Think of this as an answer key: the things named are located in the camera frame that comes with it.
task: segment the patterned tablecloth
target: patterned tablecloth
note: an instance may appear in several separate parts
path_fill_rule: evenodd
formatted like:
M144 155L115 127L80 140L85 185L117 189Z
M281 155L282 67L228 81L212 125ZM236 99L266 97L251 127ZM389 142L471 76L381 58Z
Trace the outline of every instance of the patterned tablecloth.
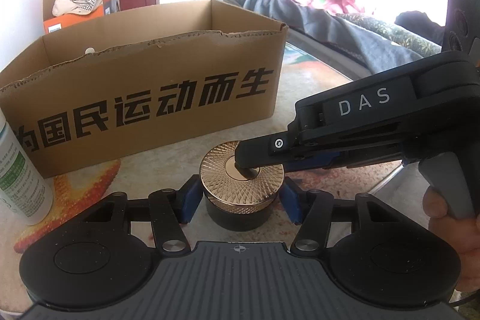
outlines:
M8 210L0 209L0 313L23 312L31 305L18 265L22 252L48 231L115 191L124 191L135 199L146 198L159 188L180 188L191 175L198 173L201 159L213 146L284 131L294 119L297 100L348 82L349 79L328 65L287 44L277 105L271 118L50 178L47 181L55 192L54 204L49 215L36 226L26 227ZM399 162L394 162L356 169L318 169L290 177L305 190L321 188L337 198L352 198L358 192L370 191L398 165ZM260 228L230 232L213 223L202 200L192 222L183 230L192 247L197 240L284 241L289 246L298 227L290 223L278 204L272 217ZM149 223L133 223L132 233L153 246Z

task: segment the white cap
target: white cap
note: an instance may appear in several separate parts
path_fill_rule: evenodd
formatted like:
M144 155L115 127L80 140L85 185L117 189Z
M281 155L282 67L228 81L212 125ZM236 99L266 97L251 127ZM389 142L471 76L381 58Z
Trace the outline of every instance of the white cap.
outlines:
M3 130L6 123L7 123L7 120L5 118L5 115L3 114L3 111L0 110L0 132Z

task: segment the ribbed gray surface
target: ribbed gray surface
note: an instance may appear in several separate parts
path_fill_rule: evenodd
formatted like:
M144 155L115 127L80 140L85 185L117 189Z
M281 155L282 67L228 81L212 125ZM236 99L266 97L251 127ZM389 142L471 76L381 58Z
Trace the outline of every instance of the ribbed gray surface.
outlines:
M337 288L313 259L289 255L281 243L199 242L182 258L163 260L135 295L90 312L34 305L25 320L460 320L446 304L399 312L369 307Z

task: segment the silver screw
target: silver screw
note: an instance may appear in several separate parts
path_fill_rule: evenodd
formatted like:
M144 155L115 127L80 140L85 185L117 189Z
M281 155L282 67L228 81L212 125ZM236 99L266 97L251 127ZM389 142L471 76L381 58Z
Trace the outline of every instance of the silver screw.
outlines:
M319 245L315 240L302 239L295 243L295 247L300 251L315 251Z
M167 240L162 244L162 248L168 252L179 252L187 245L181 240Z

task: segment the green label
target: green label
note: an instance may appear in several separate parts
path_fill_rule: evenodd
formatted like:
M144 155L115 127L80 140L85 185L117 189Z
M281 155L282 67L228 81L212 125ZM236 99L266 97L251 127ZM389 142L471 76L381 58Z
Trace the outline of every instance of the green label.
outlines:
M23 166L25 166L25 158L19 152L15 162L13 162L5 175L0 178L0 188L2 190L8 189L17 180L23 170Z

